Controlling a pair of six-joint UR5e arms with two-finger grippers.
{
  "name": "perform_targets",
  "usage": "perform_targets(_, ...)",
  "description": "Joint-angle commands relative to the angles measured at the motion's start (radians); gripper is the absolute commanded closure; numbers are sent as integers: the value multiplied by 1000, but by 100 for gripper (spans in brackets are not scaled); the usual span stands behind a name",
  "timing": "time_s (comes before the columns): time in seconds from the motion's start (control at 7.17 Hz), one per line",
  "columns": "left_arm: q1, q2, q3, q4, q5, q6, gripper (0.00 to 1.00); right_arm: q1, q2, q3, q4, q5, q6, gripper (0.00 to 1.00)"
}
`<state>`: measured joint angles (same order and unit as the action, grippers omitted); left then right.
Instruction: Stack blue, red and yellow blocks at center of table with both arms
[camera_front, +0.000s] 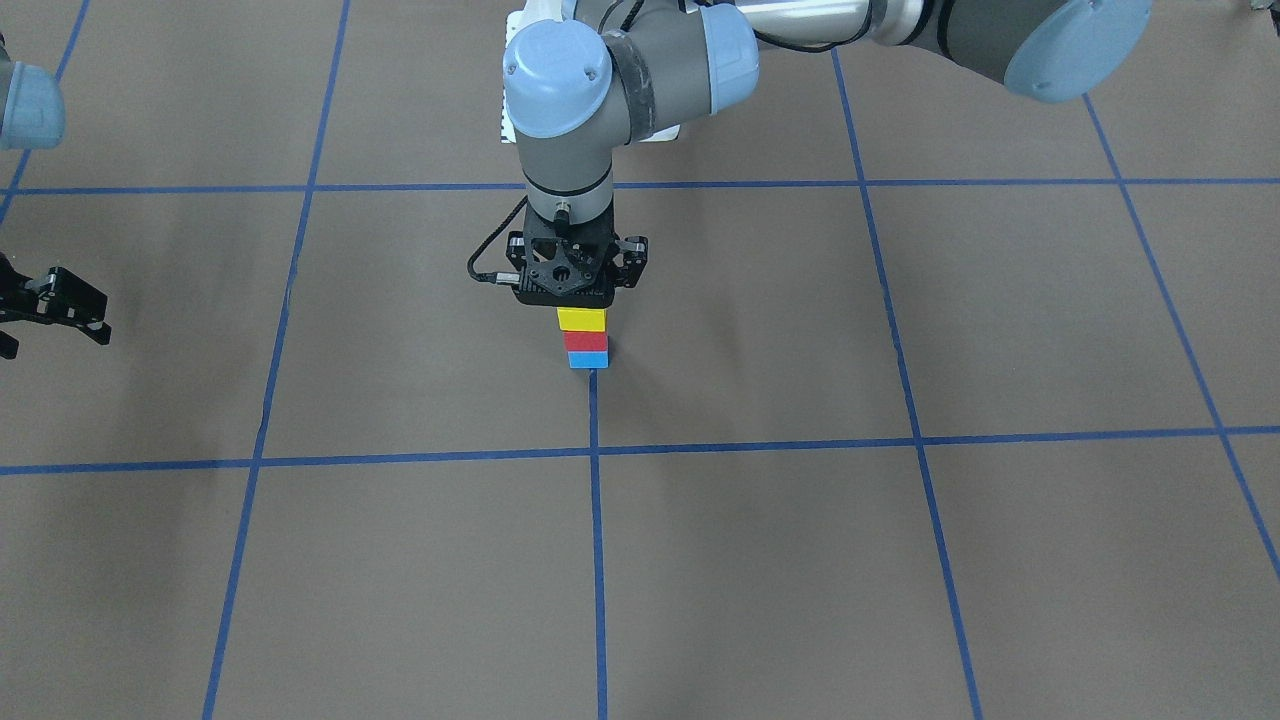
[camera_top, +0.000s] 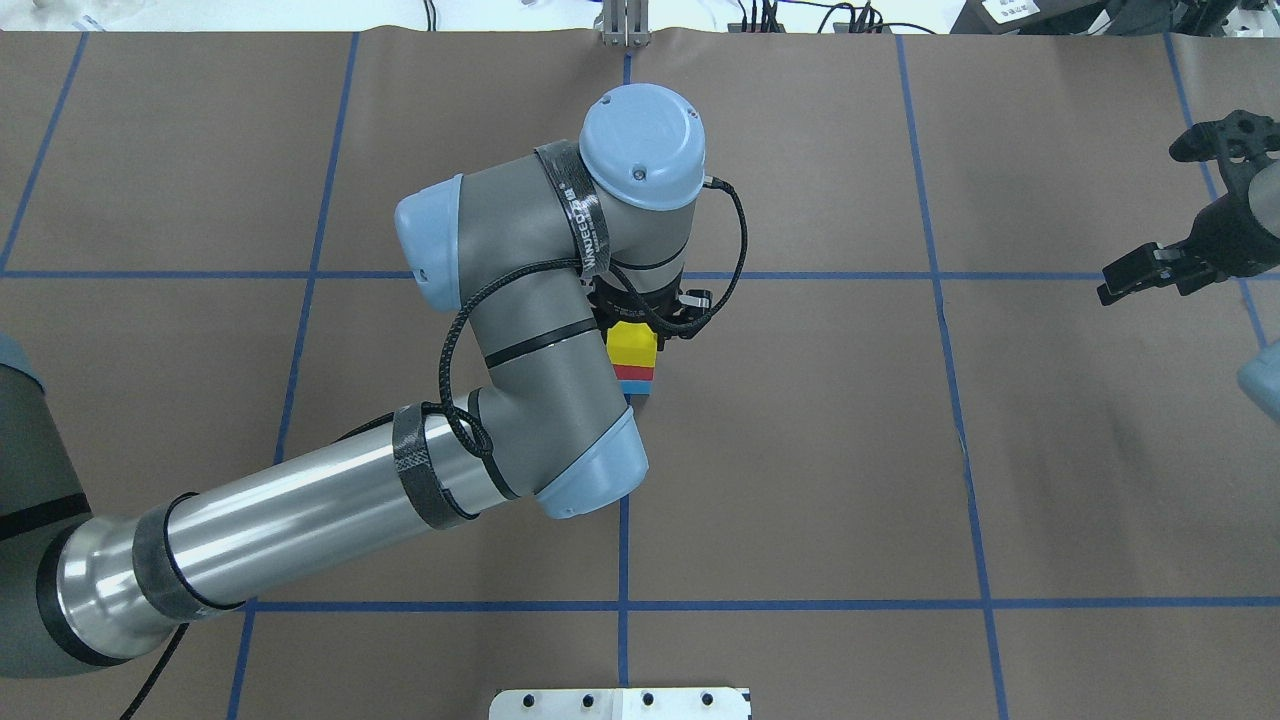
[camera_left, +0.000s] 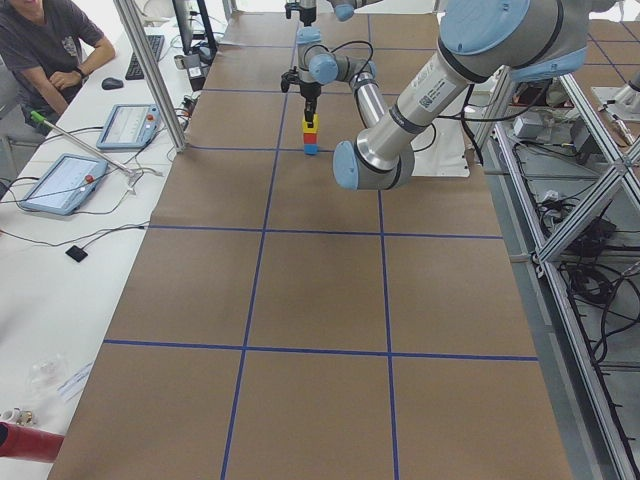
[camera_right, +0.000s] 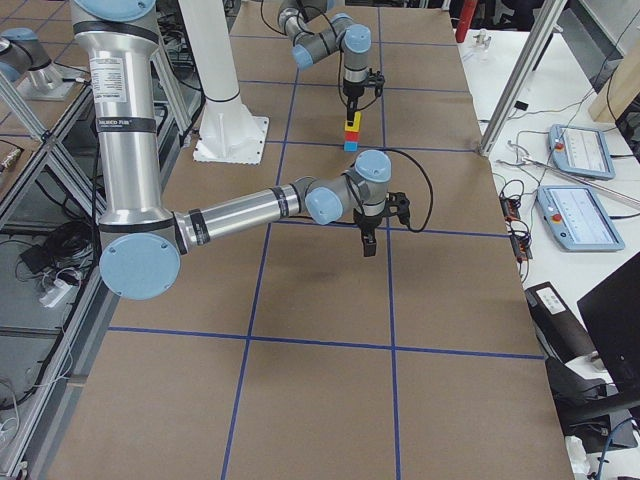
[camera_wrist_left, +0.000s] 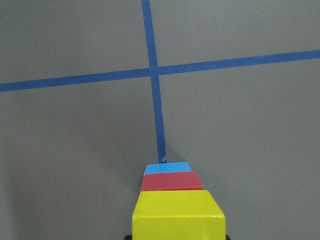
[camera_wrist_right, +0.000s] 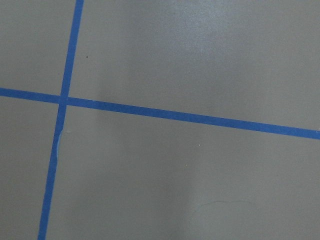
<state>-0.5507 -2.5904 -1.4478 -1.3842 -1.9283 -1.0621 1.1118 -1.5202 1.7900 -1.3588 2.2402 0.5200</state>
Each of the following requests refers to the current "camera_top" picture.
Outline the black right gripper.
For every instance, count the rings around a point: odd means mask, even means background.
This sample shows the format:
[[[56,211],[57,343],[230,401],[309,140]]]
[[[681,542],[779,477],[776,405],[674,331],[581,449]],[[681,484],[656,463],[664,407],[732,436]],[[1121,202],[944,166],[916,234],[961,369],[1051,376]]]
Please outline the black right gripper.
[[[1268,165],[1201,210],[1180,245],[1144,243],[1103,269],[1096,288],[1103,307],[1133,293],[1174,286],[1180,296],[1225,277],[1249,278],[1279,264],[1279,167]]]

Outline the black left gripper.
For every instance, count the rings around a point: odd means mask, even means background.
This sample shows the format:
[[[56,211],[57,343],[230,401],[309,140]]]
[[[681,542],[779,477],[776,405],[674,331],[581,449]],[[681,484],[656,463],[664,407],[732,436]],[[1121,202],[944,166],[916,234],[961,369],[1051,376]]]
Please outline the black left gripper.
[[[669,282],[657,290],[636,292],[626,290],[614,275],[599,275],[590,286],[588,301],[596,327],[608,331],[618,322],[645,323],[652,329],[649,314],[671,325],[696,325],[713,307],[709,290],[681,291],[684,273],[677,272]]]

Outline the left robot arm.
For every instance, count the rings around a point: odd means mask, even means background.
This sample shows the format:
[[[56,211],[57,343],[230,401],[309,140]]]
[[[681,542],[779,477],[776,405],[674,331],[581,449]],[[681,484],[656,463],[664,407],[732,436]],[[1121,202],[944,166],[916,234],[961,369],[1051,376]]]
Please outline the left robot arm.
[[[689,337],[684,292],[707,174],[700,113],[623,85],[575,141],[412,193],[396,233],[453,322],[438,402],[138,518],[97,516],[24,350],[3,337],[5,678],[114,667],[275,585],[522,497],[554,519],[643,483],[649,461],[605,351],[617,322]]]

